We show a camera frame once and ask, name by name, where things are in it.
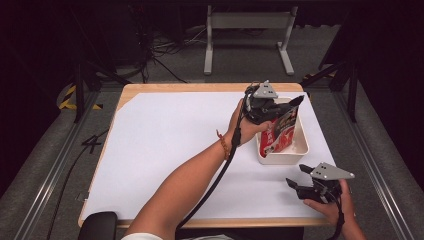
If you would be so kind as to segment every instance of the dark floor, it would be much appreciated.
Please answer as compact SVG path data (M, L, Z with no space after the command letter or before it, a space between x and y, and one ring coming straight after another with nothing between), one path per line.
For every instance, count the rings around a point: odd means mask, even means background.
M265 31L257 37L238 31L218 34L211 76L203 74L205 44L202 42L158 59L181 79L191 82L249 83L267 79L271 82L301 82L304 75L317 72L317 66L337 30L337 26L293 30L288 53L294 76L287 76L284 72L275 46L279 32L275 31ZM150 83L179 82L160 64L149 62L148 73ZM139 76L130 80L134 83L142 81ZM359 86L358 122L353 124L346 116L346 90L334 93L327 84L328 80L323 79L305 91L311 93L312 106L336 164L356 174L349 183L357 218L365 234L369 239L421 239L424 236L421 227L424 193L404 165L363 89ZM84 148L81 143L109 128L121 91L119 84L105 83L99 93L91 95L95 103L103 104L104 108L89 111L78 125L80 130L69 148L60 178L52 186L45 206L40 206L39 215L28 221L25 220L27 213L63 150L68 134L76 127L73 124L75 111L62 110L0 200L0 239L20 239L20 236L26 239L48 238L60 190L74 163L60 199L50 239L77 238L77 220L83 206L78 196L88 191L101 152L101 147L96 147L92 154L86 150L79 156ZM105 138L106 134L100 137L100 141ZM304 239L327 239L333 231L332 227L306 227ZM122 234L123 230L118 230L117 239Z

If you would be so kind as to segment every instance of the orange bracelet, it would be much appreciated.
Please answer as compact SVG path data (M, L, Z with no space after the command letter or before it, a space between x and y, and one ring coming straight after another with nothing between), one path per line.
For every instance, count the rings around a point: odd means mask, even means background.
M222 136L222 134L218 132L218 130L216 130L216 135L219 137L219 140L221 141L221 145L224 148L224 153L225 153L224 160L228 160L228 158L230 157L230 150L228 149L228 146L225 143L225 139Z

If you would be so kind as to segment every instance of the wooden table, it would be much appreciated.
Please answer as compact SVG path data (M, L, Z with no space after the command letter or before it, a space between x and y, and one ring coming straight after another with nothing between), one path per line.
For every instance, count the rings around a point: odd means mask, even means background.
M296 84L296 83L271 83L271 84L272 84L272 86L273 86L273 88L275 89L276 92L298 92L299 94L304 94L302 87L299 84ZM121 110L124 109L124 107L126 108L124 110L128 110L128 103L131 103L131 100L135 99L135 97L139 93L181 93L181 92L183 92L183 93L236 92L236 93L238 93L239 92L240 96L243 96L244 91L246 90L247 86L249 86L249 85L250 85L250 83L231 83L231 84L228 84L228 83L219 84L219 83L217 83L217 84L130 84L130 85L125 86L125 88L122 92L121 98L120 98L118 105L117 105L117 113L115 114L115 117L114 117L114 120L113 120L113 123L112 123L112 128L109 131L105 147L104 147L102 154L100 156L100 160L99 160L99 163L98 163L98 166L97 166L96 173L93 177L93 182L92 182L92 185L90 187L90 197L93 193L92 192L93 191L93 184L94 184L94 181L96 180L96 177L98 177L98 175L101 175L100 172L102 172L102 171L104 172L105 168L106 168L106 167L103 166L104 168L101 169L100 166L105 165L105 162L104 162L105 161L104 160L105 152L106 152L107 149L110 150L110 148L111 148L110 137L111 137L111 134L112 134L111 132L114 130L113 128L116 125L117 114L121 113L122 112ZM313 121L316 121L316 122L314 122L314 129L313 129L313 131L316 132L316 127L319 128L319 125L318 125L318 122L316 120L315 114L313 113L313 110L309 110L309 111L312 112L311 118L314 118ZM325 139L322 136L322 132L321 131L319 131L319 132L321 133L320 141L323 142L325 144L325 146L327 146ZM331 159L329 159L330 160L329 163L334 164L334 161L332 160L331 153L329 153L329 150L328 150L328 153L326 153L326 154L329 154L328 156L325 156L326 158L331 158ZM239 148L239 150L237 150L235 158L237 158L237 155L242 156L243 155L243 149ZM127 166L126 163L122 162L123 159L120 159L119 161L120 161L120 163L117 166L122 166L122 167ZM233 169L238 167L237 166L238 163L234 163L234 162L236 162L236 161L233 161L233 163L232 163ZM258 167L264 167L261 164L257 164L257 161L253 161L253 162L254 162L253 164L256 164ZM231 168L232 167L230 166L226 175L231 175L231 173L230 173ZM304 173L300 173L300 170L299 170L297 165L291 166L290 172L299 172L299 176L304 177L303 176ZM221 183L220 183L220 185L218 186L217 189L225 188L225 184L226 183L225 183L225 176L224 176L223 180L221 181ZM283 180L281 180L281 182L278 183L278 184L280 184L281 186L287 185L286 183L284 183ZM119 189L121 187L125 188L125 186L123 186L123 185L125 185L125 184L121 184L121 186L118 186L116 188L117 189ZM208 201L212 201L211 199L213 198L213 196L218 195L218 194L219 193L214 192L212 194L211 198L208 199ZM291 203L299 204L300 208L302 208L302 206L301 206L302 203L301 203L300 200L297 199L297 196L296 196L296 193L295 193L294 190L289 190L286 195L290 196ZM123 202L122 202L123 205L125 205L126 201L128 200L128 199L126 199L126 197L124 197L124 199L125 200L123 200ZM117 211L116 209L113 209L114 207L111 207L112 209L109 209L108 207L99 207L99 209L87 210L87 205L88 205L88 202L90 200L91 200L91 198L89 198L84 203L84 207L81 211L81 215L80 215L80 218L79 218L79 225L80 226L82 225L85 217L87 217L88 215L90 215L92 213L95 213L97 211L115 211L115 212ZM128 227L131 224L132 219L120 219L120 216L119 216L119 213L118 213L118 221L119 221L118 222L119 227L125 228L125 227ZM323 216L316 215L316 214L313 217L309 217L309 216L308 217L271 217L271 218L261 218L261 217L257 218L257 217L255 217L255 218L228 218L228 219L194 219L194 217L193 217L185 225L185 228L288 227L288 226L316 226L316 225L324 225L324 224L327 224L325 218Z

